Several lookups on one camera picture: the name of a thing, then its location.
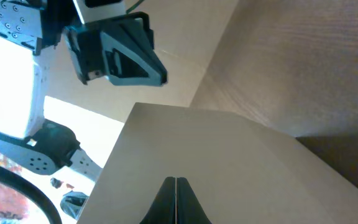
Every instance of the silver metal part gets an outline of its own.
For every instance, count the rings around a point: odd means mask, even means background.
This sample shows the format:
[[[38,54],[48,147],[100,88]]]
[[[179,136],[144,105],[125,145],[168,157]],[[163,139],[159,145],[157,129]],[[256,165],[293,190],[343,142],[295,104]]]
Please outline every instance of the silver metal part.
[[[124,0],[119,3],[93,8],[87,7],[84,0],[73,0],[73,2],[82,24],[122,16],[126,13]]]
[[[82,149],[78,149],[76,152],[74,152],[74,155],[71,157],[70,161],[73,163],[70,166],[70,169],[79,174],[82,174],[94,182],[96,182],[100,172],[102,171],[102,168],[93,162],[92,159]]]

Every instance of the wood grain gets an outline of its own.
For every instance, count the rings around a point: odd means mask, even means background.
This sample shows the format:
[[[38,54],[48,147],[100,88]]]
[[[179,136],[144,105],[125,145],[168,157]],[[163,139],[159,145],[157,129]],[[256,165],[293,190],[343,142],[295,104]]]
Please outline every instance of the wood grain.
[[[191,106],[296,137],[358,136],[358,1],[240,1]],[[358,164],[335,167],[358,186]]]

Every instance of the black cable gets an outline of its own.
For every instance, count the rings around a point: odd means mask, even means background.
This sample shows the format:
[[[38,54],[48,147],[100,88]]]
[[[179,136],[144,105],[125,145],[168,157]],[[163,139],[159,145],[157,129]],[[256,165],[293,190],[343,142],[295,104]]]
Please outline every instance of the black cable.
[[[133,10],[135,10],[138,6],[140,6],[140,4],[142,4],[142,2],[144,2],[144,0],[139,0],[137,3],[135,3],[133,6],[131,6],[129,9],[127,9],[127,14],[129,14],[130,12],[132,12]]]
[[[50,224],[62,224],[62,219],[49,198],[40,189],[23,177],[0,167],[0,183],[4,184],[33,201],[47,216]]]

